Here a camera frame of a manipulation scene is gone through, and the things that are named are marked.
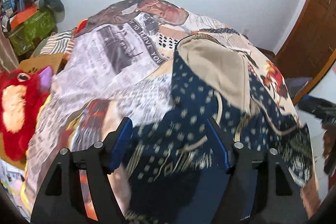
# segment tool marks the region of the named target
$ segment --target plaid fabric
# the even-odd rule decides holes
[[[48,38],[46,45],[41,49],[42,54],[66,53],[71,54],[74,48],[73,32],[66,31],[57,33]]]

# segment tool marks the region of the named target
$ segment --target purple ear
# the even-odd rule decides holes
[[[40,92],[49,91],[52,76],[53,76],[53,70],[51,67],[46,67],[43,71],[39,73]]]

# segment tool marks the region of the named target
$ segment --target plush toy eye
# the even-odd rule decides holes
[[[30,79],[30,76],[24,72],[20,72],[18,75],[17,75],[17,79],[19,82],[24,82],[24,81],[27,81]]]

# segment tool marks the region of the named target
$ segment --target plush toy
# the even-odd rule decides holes
[[[5,153],[12,160],[22,159],[28,149],[52,74],[50,67],[33,75],[19,69],[0,74],[0,132]]]

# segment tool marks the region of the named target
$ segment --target brown door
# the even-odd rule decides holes
[[[336,48],[336,0],[307,0],[276,55],[284,78],[315,77]]]

